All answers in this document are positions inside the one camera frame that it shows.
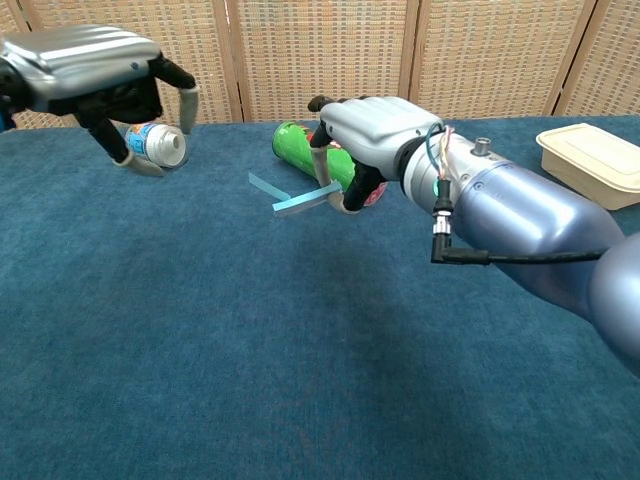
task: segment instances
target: plastic food container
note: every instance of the plastic food container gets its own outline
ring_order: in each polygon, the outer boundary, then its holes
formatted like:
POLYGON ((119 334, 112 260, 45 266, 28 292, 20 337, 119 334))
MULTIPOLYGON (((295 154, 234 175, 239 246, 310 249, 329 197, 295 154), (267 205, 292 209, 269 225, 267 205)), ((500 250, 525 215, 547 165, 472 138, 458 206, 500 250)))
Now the plastic food container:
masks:
POLYGON ((640 203, 640 147, 588 123, 536 137, 542 169, 607 210, 640 203))

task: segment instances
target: wicker room divider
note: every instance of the wicker room divider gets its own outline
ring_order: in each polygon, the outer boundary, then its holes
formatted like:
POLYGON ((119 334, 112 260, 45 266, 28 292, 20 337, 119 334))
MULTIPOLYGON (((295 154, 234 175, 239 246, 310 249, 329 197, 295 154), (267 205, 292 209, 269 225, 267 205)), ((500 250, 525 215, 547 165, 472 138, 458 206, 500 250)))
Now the wicker room divider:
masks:
MULTIPOLYGON (((0 0, 0 34, 78 23, 156 40, 196 76, 199 123, 316 118, 316 94, 445 118, 640 113, 640 0, 0 0)), ((159 85, 159 120, 176 123, 159 85)))

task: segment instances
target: green cylinder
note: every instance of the green cylinder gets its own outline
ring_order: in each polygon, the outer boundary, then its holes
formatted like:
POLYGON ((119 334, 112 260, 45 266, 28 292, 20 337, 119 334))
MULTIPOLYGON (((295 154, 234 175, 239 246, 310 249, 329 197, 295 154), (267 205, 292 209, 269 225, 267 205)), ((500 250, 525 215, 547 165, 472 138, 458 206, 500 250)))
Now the green cylinder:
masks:
MULTIPOLYGON (((273 153, 278 158, 316 178, 309 145, 312 135, 313 131, 305 125, 296 122, 285 122, 274 132, 271 146, 273 153)), ((355 165, 351 155, 336 142, 331 142, 327 149, 327 164, 331 178, 340 182, 343 190, 349 188, 355 174, 355 165)), ((380 185, 369 196, 365 205, 369 206, 378 201, 385 188, 386 183, 380 185)))

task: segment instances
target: blue robotic arm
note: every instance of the blue robotic arm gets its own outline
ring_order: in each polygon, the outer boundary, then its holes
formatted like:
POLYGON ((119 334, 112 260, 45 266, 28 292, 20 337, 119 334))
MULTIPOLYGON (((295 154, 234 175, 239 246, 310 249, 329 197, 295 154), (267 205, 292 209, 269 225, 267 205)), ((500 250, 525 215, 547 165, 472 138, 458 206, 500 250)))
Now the blue robotic arm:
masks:
POLYGON ((74 115, 118 166, 162 175, 137 158, 112 123, 143 123, 163 113, 156 79, 180 94, 180 128, 191 133, 198 110, 194 77, 148 38, 102 25, 74 25, 2 38, 0 131, 31 110, 74 115))
POLYGON ((319 96, 311 139, 321 185, 335 140, 355 162, 344 196, 357 213, 383 181, 434 217, 431 262, 495 264, 533 295, 589 321, 640 377, 640 233, 625 237, 599 205, 469 141, 436 115, 397 97, 319 96), (453 246, 453 235, 470 248, 453 246))

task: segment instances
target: robotic arm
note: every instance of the robotic arm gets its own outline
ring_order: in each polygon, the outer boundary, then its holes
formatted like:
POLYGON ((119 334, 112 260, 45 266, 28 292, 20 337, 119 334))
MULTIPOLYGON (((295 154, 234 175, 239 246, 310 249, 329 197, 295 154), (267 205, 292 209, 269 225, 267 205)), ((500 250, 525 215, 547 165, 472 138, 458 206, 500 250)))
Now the robotic arm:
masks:
POLYGON ((357 213, 383 181, 433 215, 432 263, 496 264, 533 295, 588 322, 640 377, 640 233, 625 237, 590 200, 471 142, 436 115, 397 97, 331 100, 311 139, 317 178, 330 181, 327 146, 350 152, 355 175, 330 198, 357 213), (456 235, 470 248, 453 246, 456 235))
POLYGON ((156 79, 178 89, 180 128, 190 134, 198 87, 154 41, 101 25, 6 35, 0 52, 0 132, 15 128, 12 116, 25 110, 72 114, 116 165, 162 175, 160 167, 128 149, 111 122, 143 123, 160 117, 156 79))

